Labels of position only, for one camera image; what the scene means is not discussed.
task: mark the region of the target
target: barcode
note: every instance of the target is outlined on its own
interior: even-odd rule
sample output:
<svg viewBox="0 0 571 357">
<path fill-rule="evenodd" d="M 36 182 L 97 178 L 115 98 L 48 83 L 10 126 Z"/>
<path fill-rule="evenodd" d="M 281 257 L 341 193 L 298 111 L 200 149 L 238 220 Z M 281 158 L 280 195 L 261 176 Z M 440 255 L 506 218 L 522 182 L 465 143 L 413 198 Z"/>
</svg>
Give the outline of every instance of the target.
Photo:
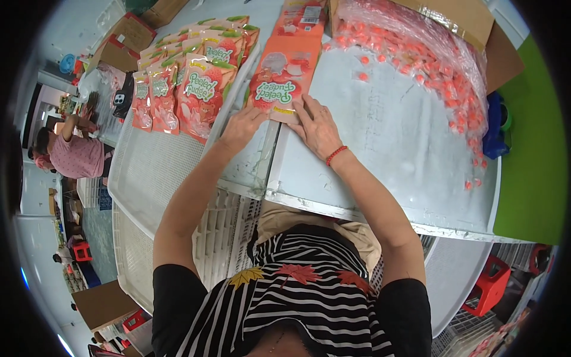
<svg viewBox="0 0 571 357">
<path fill-rule="evenodd" d="M 320 6 L 306 6 L 305 11 L 303 11 L 303 17 L 319 17 L 320 13 Z"/>
<path fill-rule="evenodd" d="M 304 18 L 302 18 L 302 19 L 299 21 L 299 23 L 313 23 L 313 24 L 316 24 L 316 23 L 319 23 L 319 19 L 315 19 L 315 18 L 305 18 L 305 17 L 304 17 Z"/>
</svg>

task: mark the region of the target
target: pink shirt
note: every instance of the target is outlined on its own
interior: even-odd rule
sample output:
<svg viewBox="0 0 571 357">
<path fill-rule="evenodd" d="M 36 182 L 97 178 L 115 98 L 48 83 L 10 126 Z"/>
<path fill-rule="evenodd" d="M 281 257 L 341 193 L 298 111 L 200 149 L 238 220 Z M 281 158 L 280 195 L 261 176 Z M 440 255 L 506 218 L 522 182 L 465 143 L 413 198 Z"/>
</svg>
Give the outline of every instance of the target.
<svg viewBox="0 0 571 357">
<path fill-rule="evenodd" d="M 59 135 L 51 149 L 50 160 L 65 177 L 99 177 L 103 175 L 103 143 L 77 135 L 72 135 L 68 143 Z"/>
</svg>

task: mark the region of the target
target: cartoon bear illustration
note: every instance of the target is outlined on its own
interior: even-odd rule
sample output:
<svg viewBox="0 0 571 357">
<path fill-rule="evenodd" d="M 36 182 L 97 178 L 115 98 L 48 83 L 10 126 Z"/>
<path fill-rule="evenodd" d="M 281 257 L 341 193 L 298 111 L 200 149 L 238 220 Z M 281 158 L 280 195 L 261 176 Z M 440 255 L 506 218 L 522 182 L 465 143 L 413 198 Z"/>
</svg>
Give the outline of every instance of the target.
<svg viewBox="0 0 571 357">
<path fill-rule="evenodd" d="M 272 80 L 272 71 L 269 67 L 262 67 L 258 74 L 258 82 L 269 82 Z"/>
<path fill-rule="evenodd" d="M 201 123 L 213 122 L 214 119 L 216 119 L 216 116 L 214 115 L 215 109 L 216 109 L 216 106 L 214 104 L 208 104 L 208 103 L 201 102 L 200 103 L 200 122 Z"/>
</svg>

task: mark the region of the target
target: maple leaf print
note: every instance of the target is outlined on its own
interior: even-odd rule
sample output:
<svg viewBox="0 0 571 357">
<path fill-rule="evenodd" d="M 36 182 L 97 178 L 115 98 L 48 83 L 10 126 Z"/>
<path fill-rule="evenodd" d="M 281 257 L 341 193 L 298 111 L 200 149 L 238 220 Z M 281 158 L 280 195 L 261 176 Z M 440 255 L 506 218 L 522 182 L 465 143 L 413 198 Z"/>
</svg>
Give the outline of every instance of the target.
<svg viewBox="0 0 571 357">
<path fill-rule="evenodd" d="M 367 283 L 365 279 L 361 278 L 354 272 L 346 270 L 338 270 L 336 271 L 336 273 L 339 274 L 337 277 L 341 279 L 341 284 L 347 284 L 347 285 L 355 284 L 365 294 L 368 294 L 369 291 L 372 291 L 369 283 Z"/>
<path fill-rule="evenodd" d="M 234 290 L 238 290 L 242 284 L 249 284 L 250 280 L 258 280 L 263 278 L 264 276 L 262 274 L 264 274 L 264 272 L 261 270 L 261 267 L 252 267 L 250 269 L 245 269 L 239 271 L 236 273 L 236 275 L 230 278 L 228 284 L 234 285 Z"/>
<path fill-rule="evenodd" d="M 311 267 L 311 264 L 306 266 L 282 264 L 282 267 L 278 269 L 277 273 L 289 275 L 301 284 L 307 285 L 307 282 L 314 282 L 321 278 L 319 274 L 314 273 L 314 271 L 315 269 Z M 289 277 L 284 280 L 280 289 L 283 288 L 288 279 Z"/>
</svg>

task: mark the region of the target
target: black hair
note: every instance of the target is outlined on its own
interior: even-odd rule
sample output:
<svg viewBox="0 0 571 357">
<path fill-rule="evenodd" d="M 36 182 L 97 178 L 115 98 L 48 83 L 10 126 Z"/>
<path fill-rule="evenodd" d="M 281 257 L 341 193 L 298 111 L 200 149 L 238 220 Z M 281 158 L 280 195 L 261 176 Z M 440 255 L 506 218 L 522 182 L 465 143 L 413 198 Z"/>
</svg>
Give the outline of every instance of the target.
<svg viewBox="0 0 571 357">
<path fill-rule="evenodd" d="M 34 147 L 38 154 L 47 155 L 47 146 L 50 143 L 50 132 L 51 130 L 47 127 L 43 127 L 38 131 Z"/>
</svg>

